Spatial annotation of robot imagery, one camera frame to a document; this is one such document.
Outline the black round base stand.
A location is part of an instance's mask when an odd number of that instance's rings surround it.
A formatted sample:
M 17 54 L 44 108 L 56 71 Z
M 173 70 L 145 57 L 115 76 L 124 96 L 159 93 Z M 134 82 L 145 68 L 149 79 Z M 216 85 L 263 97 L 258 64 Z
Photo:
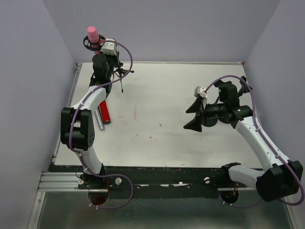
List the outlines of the black round base stand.
M 251 116 L 253 111 L 249 106 L 240 106 L 239 97 L 243 94 L 249 93 L 252 91 L 252 87 L 246 85 L 247 79 L 245 76 L 242 76 L 239 80 L 241 88 L 239 91 L 236 86 L 231 82 L 223 82 L 219 80 L 215 83 L 215 87 L 218 87 L 219 95 L 215 101 L 223 103 L 224 115 L 219 117 L 219 120 L 225 124 L 232 124 L 236 122 L 239 118 L 243 119 L 244 117 Z
M 212 127 L 217 124 L 220 113 L 220 107 L 218 102 L 219 102 L 219 96 L 217 96 L 214 103 L 209 104 L 209 109 L 208 109 L 209 125 L 204 125 L 204 126 Z

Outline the black tripod shock mount stand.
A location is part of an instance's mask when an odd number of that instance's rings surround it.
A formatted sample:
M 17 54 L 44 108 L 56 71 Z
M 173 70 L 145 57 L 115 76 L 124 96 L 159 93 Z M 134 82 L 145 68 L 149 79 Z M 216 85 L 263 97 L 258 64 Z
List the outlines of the black tripod shock mount stand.
M 99 35 L 100 38 L 100 46 L 98 50 L 100 51 L 99 54 L 94 54 L 92 57 L 92 68 L 93 74 L 90 79 L 89 86 L 102 86 L 106 90 L 106 94 L 109 95 L 111 92 L 112 84 L 115 82 L 114 77 L 118 77 L 118 81 L 121 82 L 124 77 L 126 77 L 129 73 L 133 73 L 132 67 L 130 66 L 129 69 L 123 68 L 123 63 L 121 62 L 121 67 L 116 69 L 114 72 L 110 69 L 108 62 L 106 60 L 106 56 L 101 52 L 101 44 L 105 42 L 106 38 Z M 118 43 L 116 40 L 114 43 L 117 46 L 121 46 L 126 50 L 129 54 L 131 59 L 131 64 L 133 64 L 133 59 L 130 51 L 123 46 L 122 44 Z M 88 36 L 83 39 L 83 45 L 86 49 L 93 51 L 93 48 L 90 48 Z

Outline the pink microphone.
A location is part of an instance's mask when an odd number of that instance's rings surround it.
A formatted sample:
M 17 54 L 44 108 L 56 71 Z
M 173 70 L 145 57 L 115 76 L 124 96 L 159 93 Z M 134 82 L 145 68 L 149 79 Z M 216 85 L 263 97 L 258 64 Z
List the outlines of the pink microphone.
M 97 29 L 94 26 L 89 26 L 87 28 L 87 35 L 89 39 L 90 48 L 93 48 L 94 54 L 99 54 L 98 50 L 100 46 L 100 38 Z

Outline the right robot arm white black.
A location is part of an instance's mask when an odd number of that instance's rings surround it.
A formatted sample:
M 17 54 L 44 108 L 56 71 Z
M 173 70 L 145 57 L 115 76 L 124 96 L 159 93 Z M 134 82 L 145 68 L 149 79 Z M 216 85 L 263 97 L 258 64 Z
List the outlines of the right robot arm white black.
M 218 89 L 220 103 L 207 102 L 207 89 L 196 87 L 195 102 L 186 110 L 194 113 L 194 119 L 188 122 L 184 129 L 197 132 L 202 127 L 212 127 L 217 121 L 230 124 L 248 143 L 258 158 L 262 170 L 247 168 L 240 163 L 230 163 L 222 166 L 227 180 L 242 183 L 254 188 L 266 202 L 303 192 L 301 177 L 303 166 L 299 161 L 290 160 L 272 142 L 255 117 L 254 110 L 247 105 L 240 105 L 240 96 L 251 91 L 244 80 L 240 80 L 238 90 L 231 82 L 221 80 L 214 83 Z

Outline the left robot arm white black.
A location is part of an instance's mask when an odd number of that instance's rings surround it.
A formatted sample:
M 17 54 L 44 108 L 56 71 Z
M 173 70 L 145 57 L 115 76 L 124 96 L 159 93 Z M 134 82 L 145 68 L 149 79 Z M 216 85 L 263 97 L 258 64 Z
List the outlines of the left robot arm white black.
M 110 94 L 113 84 L 111 78 L 121 66 L 118 51 L 95 54 L 87 93 L 72 107 L 61 110 L 60 141 L 77 155 L 84 173 L 88 175 L 106 175 L 103 163 L 93 148 L 95 130 L 92 114 Z

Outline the red glitter microphone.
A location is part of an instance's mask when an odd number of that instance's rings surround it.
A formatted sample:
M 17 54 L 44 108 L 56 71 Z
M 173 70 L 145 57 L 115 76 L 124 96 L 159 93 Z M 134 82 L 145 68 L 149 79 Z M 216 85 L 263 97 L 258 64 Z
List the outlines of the red glitter microphone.
M 107 103 L 106 101 L 102 101 L 99 105 L 100 111 L 101 111 L 101 117 L 102 121 L 105 125 L 108 125 L 111 123 L 110 114 L 108 111 Z

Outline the silver microphone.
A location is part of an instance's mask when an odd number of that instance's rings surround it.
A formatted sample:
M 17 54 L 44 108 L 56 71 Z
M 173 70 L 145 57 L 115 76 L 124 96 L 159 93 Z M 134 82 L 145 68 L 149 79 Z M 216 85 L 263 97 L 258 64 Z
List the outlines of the silver microphone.
M 104 130 L 104 124 L 103 124 L 103 121 L 102 121 L 102 116 L 101 116 L 100 111 L 98 109 L 96 109 L 95 112 L 94 112 L 94 115 L 95 115 L 95 118 L 96 118 L 98 128 L 101 131 L 103 131 Z

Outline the aluminium rail frame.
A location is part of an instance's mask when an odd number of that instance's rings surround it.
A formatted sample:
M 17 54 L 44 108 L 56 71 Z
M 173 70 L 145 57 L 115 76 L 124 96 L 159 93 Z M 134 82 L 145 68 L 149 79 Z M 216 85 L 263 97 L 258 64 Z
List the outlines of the aluminium rail frame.
M 96 130 L 94 149 L 107 166 L 212 168 L 238 161 L 259 166 L 245 140 L 217 124 L 202 133 L 183 129 L 192 117 L 185 110 L 196 86 L 244 75 L 241 64 L 137 62 L 134 73 L 115 83 L 107 98 L 111 123 Z M 78 188 L 76 155 L 62 144 L 54 153 L 59 172 L 42 174 L 41 208 L 32 217 L 37 229 L 291 229 L 287 208 L 263 203 L 230 208 L 220 200 L 199 198 L 135 199 L 123 208 L 96 210 L 87 190 Z

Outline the black mounting base plate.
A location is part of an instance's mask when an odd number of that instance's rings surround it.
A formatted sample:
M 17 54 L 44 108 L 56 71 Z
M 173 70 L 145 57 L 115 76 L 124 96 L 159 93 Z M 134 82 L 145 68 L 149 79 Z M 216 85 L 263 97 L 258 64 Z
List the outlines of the black mounting base plate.
M 52 164 L 49 172 L 64 181 L 74 179 L 74 190 L 113 199 L 217 198 L 219 193 L 237 198 L 245 187 L 226 179 L 221 168 L 108 166 L 107 177 L 98 178 L 85 174 L 81 166 Z

